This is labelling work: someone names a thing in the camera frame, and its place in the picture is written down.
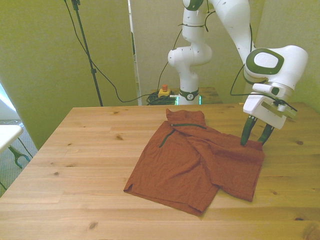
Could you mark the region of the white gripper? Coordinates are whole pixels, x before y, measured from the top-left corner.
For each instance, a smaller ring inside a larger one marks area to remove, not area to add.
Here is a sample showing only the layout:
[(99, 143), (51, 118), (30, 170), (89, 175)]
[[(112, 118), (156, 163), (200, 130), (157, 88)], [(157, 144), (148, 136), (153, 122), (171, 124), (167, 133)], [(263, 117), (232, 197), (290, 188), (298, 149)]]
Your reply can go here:
[(243, 111), (249, 116), (241, 134), (240, 144), (242, 146), (245, 146), (248, 142), (257, 119), (267, 124), (258, 139), (264, 145), (274, 128), (281, 129), (287, 118), (281, 111), (278, 111), (273, 99), (263, 95), (249, 95), (244, 103)]

